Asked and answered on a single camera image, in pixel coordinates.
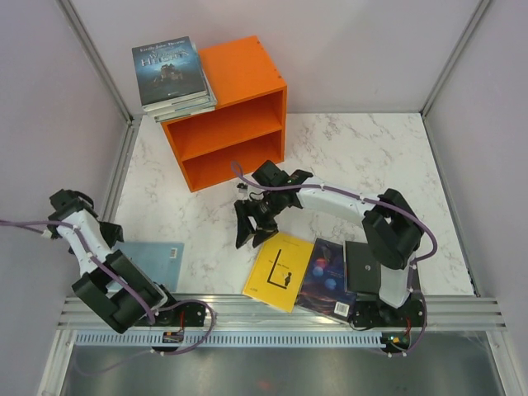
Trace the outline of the green fantasy cover book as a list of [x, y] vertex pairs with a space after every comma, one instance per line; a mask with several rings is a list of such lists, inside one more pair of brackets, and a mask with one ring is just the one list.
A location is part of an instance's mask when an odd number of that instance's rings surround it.
[[177, 111], [177, 112], [166, 114], [166, 115], [155, 116], [154, 120], [158, 123], [163, 123], [163, 122], [167, 122], [170, 120], [180, 120], [180, 119], [185, 119], [191, 116], [198, 116], [198, 115], [205, 114], [205, 113], [208, 113], [214, 110], [215, 108], [211, 106], [211, 107], [206, 107], [203, 109], [188, 111], [188, 112]]

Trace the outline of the grey book with barcode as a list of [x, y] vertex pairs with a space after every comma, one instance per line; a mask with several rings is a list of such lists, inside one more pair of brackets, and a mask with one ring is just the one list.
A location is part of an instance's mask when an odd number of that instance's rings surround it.
[[157, 110], [148, 111], [147, 115], [154, 118], [155, 116], [163, 116], [177, 111], [188, 112], [211, 106], [215, 107], [216, 105], [217, 100], [215, 96], [204, 96], [189, 101], [182, 101], [175, 104], [171, 104], [170, 106], [166, 106]]

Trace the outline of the teal ocean cover book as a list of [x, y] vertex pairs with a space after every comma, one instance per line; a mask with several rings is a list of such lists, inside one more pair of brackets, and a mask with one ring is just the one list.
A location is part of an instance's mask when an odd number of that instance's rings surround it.
[[196, 48], [176, 49], [140, 62], [139, 93], [143, 110], [164, 111], [202, 106], [210, 102], [211, 88]]

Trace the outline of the dark blue Wuthering Heights book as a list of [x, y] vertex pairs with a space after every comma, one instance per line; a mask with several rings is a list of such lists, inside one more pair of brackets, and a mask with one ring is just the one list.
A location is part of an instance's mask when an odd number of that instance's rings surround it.
[[132, 55], [144, 111], [207, 93], [199, 55], [189, 37], [134, 47]]

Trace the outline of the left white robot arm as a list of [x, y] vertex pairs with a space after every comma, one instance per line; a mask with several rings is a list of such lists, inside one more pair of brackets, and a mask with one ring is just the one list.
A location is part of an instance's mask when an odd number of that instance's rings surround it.
[[123, 333], [142, 318], [173, 325], [180, 317], [177, 301], [153, 282], [115, 245], [123, 229], [98, 219], [92, 199], [80, 191], [61, 189], [50, 198], [54, 213], [48, 229], [63, 238], [78, 259], [80, 279], [74, 294], [114, 331]]

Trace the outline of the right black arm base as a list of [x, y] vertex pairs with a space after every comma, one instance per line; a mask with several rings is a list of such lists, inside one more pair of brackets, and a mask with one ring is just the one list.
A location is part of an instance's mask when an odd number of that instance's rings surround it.
[[346, 320], [356, 330], [375, 328], [419, 328], [424, 324], [426, 304], [420, 290], [413, 291], [399, 308], [383, 302], [377, 295], [359, 294], [351, 302]]

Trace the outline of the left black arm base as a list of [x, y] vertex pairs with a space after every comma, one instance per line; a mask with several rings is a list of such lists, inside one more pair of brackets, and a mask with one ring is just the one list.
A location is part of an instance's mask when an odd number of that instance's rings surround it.
[[211, 326], [214, 326], [217, 321], [216, 312], [205, 301], [198, 299], [184, 299], [164, 305], [158, 309], [158, 316], [175, 320], [181, 328], [202, 328], [207, 318]]

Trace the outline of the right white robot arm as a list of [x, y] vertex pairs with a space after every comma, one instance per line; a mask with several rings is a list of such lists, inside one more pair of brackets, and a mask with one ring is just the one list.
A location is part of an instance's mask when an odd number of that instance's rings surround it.
[[363, 194], [328, 184], [313, 173], [297, 169], [289, 174], [272, 161], [265, 161], [250, 179], [243, 177], [242, 166], [231, 163], [236, 177], [257, 188], [259, 199], [236, 200], [235, 245], [259, 246], [278, 233], [276, 216], [287, 208], [316, 210], [360, 227], [366, 245], [380, 266], [380, 285], [376, 305], [378, 318], [394, 325], [407, 314], [405, 302], [411, 294], [412, 265], [421, 261], [417, 255], [422, 237], [431, 230], [415, 215], [403, 195], [387, 189], [378, 195]]

